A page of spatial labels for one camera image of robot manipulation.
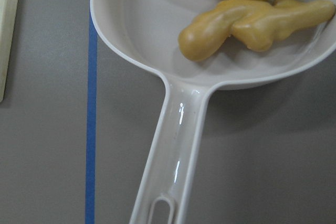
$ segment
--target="brown toy food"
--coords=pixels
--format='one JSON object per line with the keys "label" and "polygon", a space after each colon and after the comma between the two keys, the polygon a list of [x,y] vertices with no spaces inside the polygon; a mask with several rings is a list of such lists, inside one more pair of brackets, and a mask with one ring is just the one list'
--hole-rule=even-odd
{"label": "brown toy food", "polygon": [[329,0],[276,0],[273,5],[256,0],[224,0],[194,18],[180,33],[178,43],[182,54],[193,61],[210,57],[231,35],[253,51],[266,51],[274,40],[284,40],[294,31],[326,22],[334,14],[335,5]]}

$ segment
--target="tabletop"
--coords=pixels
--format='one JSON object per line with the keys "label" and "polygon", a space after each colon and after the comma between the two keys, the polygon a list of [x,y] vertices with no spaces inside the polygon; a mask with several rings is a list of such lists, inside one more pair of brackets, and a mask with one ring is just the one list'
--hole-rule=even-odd
{"label": "tabletop", "polygon": [[[99,38],[92,66],[89,24],[89,0],[18,0],[0,103],[0,223],[129,221],[165,89]],[[211,96],[187,224],[336,222],[335,68],[336,52]]]}

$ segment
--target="brown ginger root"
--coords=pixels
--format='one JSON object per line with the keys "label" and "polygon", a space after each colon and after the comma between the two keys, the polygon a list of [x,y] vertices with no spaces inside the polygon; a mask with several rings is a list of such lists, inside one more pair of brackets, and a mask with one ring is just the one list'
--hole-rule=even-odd
{"label": "brown ginger root", "polygon": [[266,51],[273,41],[326,22],[334,14],[335,5],[329,0],[276,0],[273,5],[256,0],[224,0],[194,18],[180,33],[178,43],[182,54],[193,61],[210,57],[231,35],[253,51]]}

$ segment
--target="blue line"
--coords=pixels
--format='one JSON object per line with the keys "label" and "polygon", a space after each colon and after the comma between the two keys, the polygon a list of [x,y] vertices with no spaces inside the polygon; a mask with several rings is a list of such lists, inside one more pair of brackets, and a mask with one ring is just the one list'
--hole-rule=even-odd
{"label": "blue line", "polygon": [[97,32],[90,13],[86,139],[85,224],[94,224],[96,180]]}

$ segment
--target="white plastic pan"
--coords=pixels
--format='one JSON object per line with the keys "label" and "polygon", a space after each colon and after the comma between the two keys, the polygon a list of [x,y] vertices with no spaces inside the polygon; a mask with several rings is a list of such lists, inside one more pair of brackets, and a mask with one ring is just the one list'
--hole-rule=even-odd
{"label": "white plastic pan", "polygon": [[101,39],[125,60],[159,76],[166,88],[130,224],[152,223],[159,200],[170,207],[168,224],[184,223],[205,112],[214,91],[252,88],[300,73],[336,48],[334,18],[262,54],[230,38],[203,62],[185,59],[178,49],[180,31],[219,1],[91,0]]}

